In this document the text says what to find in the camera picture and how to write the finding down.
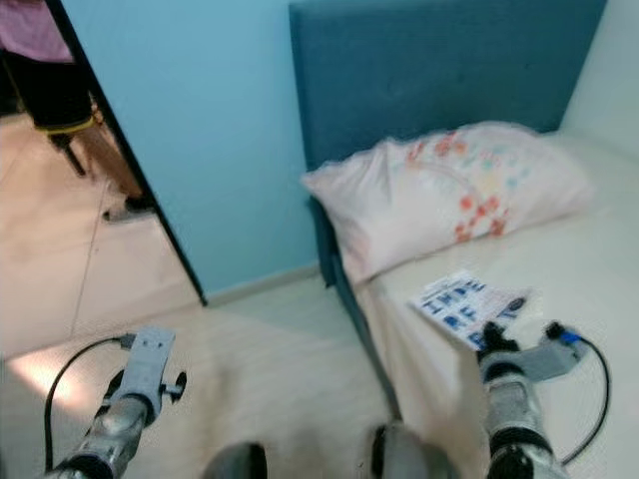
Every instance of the wire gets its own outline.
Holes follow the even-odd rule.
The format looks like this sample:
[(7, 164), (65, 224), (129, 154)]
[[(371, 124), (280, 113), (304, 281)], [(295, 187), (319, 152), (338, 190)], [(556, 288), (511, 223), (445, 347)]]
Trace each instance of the wire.
[(120, 342), (122, 337), (108, 337), (106, 339), (100, 339), (99, 341), (92, 342), (91, 344), (83, 347), (78, 352), (76, 352), (71, 359), (69, 359), (62, 369), (58, 372), (58, 375), (53, 380), (51, 387), (49, 388), (49, 392), (47, 393), (47, 399), (44, 403), (44, 453), (45, 453), (45, 474), (51, 472), (53, 469), (53, 436), (51, 434), (51, 409), (53, 407), (53, 395), (56, 392), (56, 387), (58, 387), (58, 383), (60, 379), (62, 379), (62, 375), (69, 369), (71, 364), (78, 359), (85, 352), (93, 349), (94, 347), (101, 346), (102, 344), (107, 344), (109, 342)]
[(572, 461), (574, 461), (592, 443), (592, 441), (594, 441), (595, 437), (597, 437), (597, 434), (599, 434), (599, 431), (601, 431), (601, 427), (603, 426), (603, 423), (606, 420), (606, 416), (608, 415), (608, 409), (610, 406), (611, 379), (610, 379), (610, 369), (608, 367), (606, 358), (604, 357), (603, 353), (599, 350), (599, 348), (595, 346), (592, 342), (590, 342), (588, 339), (580, 337), (580, 340), (586, 343), (588, 346), (590, 346), (590, 348), (593, 351), (595, 351), (595, 354), (597, 354), (597, 357), (599, 357), (599, 361), (601, 361), (601, 366), (603, 367), (603, 374), (605, 379), (605, 392), (604, 392), (603, 405), (601, 406), (601, 411), (599, 412), (599, 417), (597, 418), (597, 422), (595, 423), (593, 428), (590, 430), (586, 438), (581, 442), (581, 444), (579, 444), (570, 454), (568, 454), (566, 457), (564, 457), (561, 460), (562, 466), (567, 466)]

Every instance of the tiled floor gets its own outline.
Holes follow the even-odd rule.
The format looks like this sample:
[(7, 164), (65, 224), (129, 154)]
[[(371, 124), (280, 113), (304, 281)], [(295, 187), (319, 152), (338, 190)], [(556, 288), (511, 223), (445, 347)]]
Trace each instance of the tiled floor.
[[(266, 445), (269, 477), (363, 477), (367, 433), (387, 419), (387, 410), (346, 313), (319, 277), (149, 322), (177, 334), (165, 377), (186, 370), (189, 381), (182, 401), (166, 401), (145, 431), (127, 478), (196, 478), (216, 452), (241, 440)], [(9, 479), (42, 471), (46, 391), (88, 340), (5, 364), (0, 450)], [(54, 407), (56, 460), (84, 434), (125, 361), (126, 353), (105, 346), (69, 369)]]
[(197, 302), (157, 219), (105, 225), (118, 198), (77, 178), (27, 117), (0, 124), (0, 351)]

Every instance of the gray robot arm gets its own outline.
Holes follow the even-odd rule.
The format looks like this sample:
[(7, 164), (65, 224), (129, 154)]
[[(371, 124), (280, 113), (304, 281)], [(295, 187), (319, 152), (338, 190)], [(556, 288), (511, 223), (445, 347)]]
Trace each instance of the gray robot arm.
[(162, 382), (175, 334), (144, 327), (135, 336), (129, 361), (115, 390), (108, 393), (80, 445), (45, 477), (116, 479), (135, 456), (142, 431), (162, 410), (162, 395), (175, 402), (186, 387), (186, 374), (176, 385)]
[(492, 323), (484, 338), (487, 347), (478, 360), (488, 393), (488, 479), (567, 479), (543, 429), (533, 382), (569, 372), (588, 347), (574, 331), (556, 323), (538, 346), (523, 351)]

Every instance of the leg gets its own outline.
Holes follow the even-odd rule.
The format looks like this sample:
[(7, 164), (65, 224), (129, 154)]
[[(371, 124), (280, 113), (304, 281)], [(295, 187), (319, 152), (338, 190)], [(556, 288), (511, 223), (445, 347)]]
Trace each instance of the leg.
[(133, 199), (142, 197), (142, 189), (131, 173), (129, 165), (120, 152), (102, 136), (98, 127), (91, 126), (80, 130), (74, 134), (74, 138), (82, 144), (87, 155), (92, 157), (105, 173), (118, 184), (127, 197)]
[(49, 135), (49, 140), (57, 148), (64, 151), (65, 155), (67, 156), (67, 160), (71, 164), (71, 167), (75, 170), (76, 175), (78, 175), (79, 177), (84, 177), (87, 174), (84, 171), (84, 168), (82, 168), (82, 165), (80, 165), (80, 162), (78, 161), (78, 158), (76, 157), (76, 154), (73, 153), (73, 150), (71, 149), (71, 138), (69, 137), (69, 135), (65, 135), (65, 134)]

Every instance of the foot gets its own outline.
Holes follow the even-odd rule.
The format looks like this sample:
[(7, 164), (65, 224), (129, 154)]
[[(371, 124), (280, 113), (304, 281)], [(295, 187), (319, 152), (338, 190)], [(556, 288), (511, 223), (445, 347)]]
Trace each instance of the foot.
[(124, 192), (116, 182), (114, 182), (113, 180), (107, 180), (107, 192), (110, 193), (111, 195), (125, 195), (126, 192)]
[(153, 212), (153, 203), (148, 198), (127, 197), (122, 205), (103, 212), (102, 219), (107, 223), (121, 223), (145, 218)]

